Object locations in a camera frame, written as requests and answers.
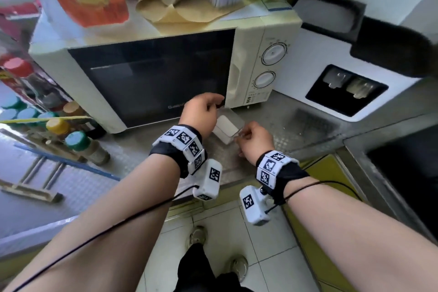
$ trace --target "sneaker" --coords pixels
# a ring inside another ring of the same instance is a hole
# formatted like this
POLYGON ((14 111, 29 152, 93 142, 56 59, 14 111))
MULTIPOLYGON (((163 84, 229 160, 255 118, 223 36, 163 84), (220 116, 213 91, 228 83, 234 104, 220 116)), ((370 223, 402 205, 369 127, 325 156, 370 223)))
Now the sneaker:
POLYGON ((242 283, 248 273, 248 261, 243 255, 233 257, 229 263, 229 271, 236 273, 242 283))
POLYGON ((190 248, 191 245, 200 243, 204 245, 207 242, 207 229, 204 226, 195 226, 189 235, 189 239, 187 242, 187 249, 190 248))

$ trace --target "microwave window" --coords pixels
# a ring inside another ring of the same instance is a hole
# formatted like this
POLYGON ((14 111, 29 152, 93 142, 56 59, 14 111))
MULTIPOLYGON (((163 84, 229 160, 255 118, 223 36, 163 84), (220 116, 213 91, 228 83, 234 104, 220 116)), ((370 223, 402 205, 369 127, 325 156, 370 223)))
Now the microwave window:
POLYGON ((234 30, 69 50, 128 128, 181 115, 204 92, 227 93, 234 30))

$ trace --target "black cable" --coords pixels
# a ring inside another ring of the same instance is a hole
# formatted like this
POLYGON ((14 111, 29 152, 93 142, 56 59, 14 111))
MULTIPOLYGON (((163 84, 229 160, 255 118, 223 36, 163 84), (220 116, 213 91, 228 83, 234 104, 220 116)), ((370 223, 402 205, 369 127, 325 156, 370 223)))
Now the black cable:
POLYGON ((77 246, 76 248, 72 249, 71 251, 69 251, 68 253, 64 254, 63 256, 61 256, 60 258, 58 258, 57 260, 53 261, 52 263, 48 264, 46 267, 42 268, 39 272, 35 273, 32 277, 30 277, 29 279, 27 279, 24 283, 22 283, 21 285, 19 285, 19 287, 17 287, 16 289, 14 289, 12 292, 18 292, 19 290, 21 290, 22 288, 24 288, 27 284, 29 284, 30 282, 32 282, 33 280, 35 280, 37 277, 39 277, 41 274, 43 274, 44 272, 46 272, 47 270, 49 270, 51 267, 53 267, 55 264, 57 264, 58 262, 62 261, 63 259, 65 259, 67 256, 69 256, 70 254, 76 252, 78 249, 84 247, 85 245, 89 244, 91 241, 99 238, 100 236, 111 232, 112 230, 125 225, 126 223, 129 223, 130 221, 134 220, 135 218, 138 218, 152 210, 155 210, 156 208, 163 206, 169 202, 172 202, 174 199, 176 199, 178 196, 182 195, 183 193, 185 193, 188 190, 191 190, 192 188, 199 188, 198 185, 193 185, 190 186, 189 188, 183 190, 181 193, 175 195, 174 197, 164 200, 158 204, 155 204, 153 206, 150 206, 149 208, 146 208, 142 211, 137 212, 136 214, 133 214, 132 216, 129 216, 128 218, 123 219, 122 221, 114 224, 113 226, 107 228, 106 230, 103 230, 101 233, 96 234, 94 237, 91 237, 90 239, 88 239, 87 241, 83 242, 82 244, 80 244, 79 246, 77 246))
MULTIPOLYGON (((359 195, 356 193, 356 191, 355 191, 353 188, 351 188, 350 186, 348 186, 348 185, 346 185, 346 184, 343 184, 342 182, 334 181, 334 180, 318 181, 318 182, 314 182, 314 183, 311 183, 311 184, 305 185, 304 187, 301 187, 300 189, 298 189, 298 190, 296 190, 295 192, 292 192, 291 194, 289 194, 288 196, 286 196, 286 197, 284 198, 284 200, 287 201, 288 199, 290 199, 292 196, 294 196, 294 195, 297 194, 298 192, 301 192, 302 190, 304 190, 304 189, 306 189, 306 188, 308 188, 308 187, 310 187, 310 186, 319 185, 319 184, 338 184, 338 185, 342 185, 342 186, 348 188, 349 190, 351 190, 351 191, 353 192, 353 194, 357 197, 357 199, 358 199, 359 201, 363 202, 362 199, 359 197, 359 195)), ((268 210, 266 210, 265 213, 268 214, 272 209, 276 208, 277 206, 278 206, 277 204, 276 204, 275 206, 272 206, 271 208, 269 208, 268 210)))

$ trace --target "hand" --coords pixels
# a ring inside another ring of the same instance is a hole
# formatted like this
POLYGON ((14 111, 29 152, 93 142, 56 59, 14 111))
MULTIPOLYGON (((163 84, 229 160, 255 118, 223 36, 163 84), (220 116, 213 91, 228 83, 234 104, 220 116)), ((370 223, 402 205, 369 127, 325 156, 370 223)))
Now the hand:
POLYGON ((179 124, 189 125, 201 133, 202 139, 206 139, 216 126, 217 111, 224 96, 214 93, 204 93, 189 100, 183 109, 179 124))
POLYGON ((272 135, 255 121, 245 125, 235 141, 240 148, 239 156, 245 157, 253 165, 263 153, 275 150, 272 135))

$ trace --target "tiled floor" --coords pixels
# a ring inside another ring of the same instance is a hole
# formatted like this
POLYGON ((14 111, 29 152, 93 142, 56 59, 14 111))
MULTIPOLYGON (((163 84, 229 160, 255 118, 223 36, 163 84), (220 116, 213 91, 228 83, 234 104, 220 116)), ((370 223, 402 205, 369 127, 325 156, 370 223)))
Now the tiled floor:
POLYGON ((242 254, 250 265, 243 286, 255 292, 318 292, 312 274, 280 208, 271 222, 253 226, 244 219, 239 201, 232 201, 194 215, 166 222, 152 251, 137 292, 172 292, 177 270, 194 225, 207 228, 204 245, 215 275, 227 260, 242 254))

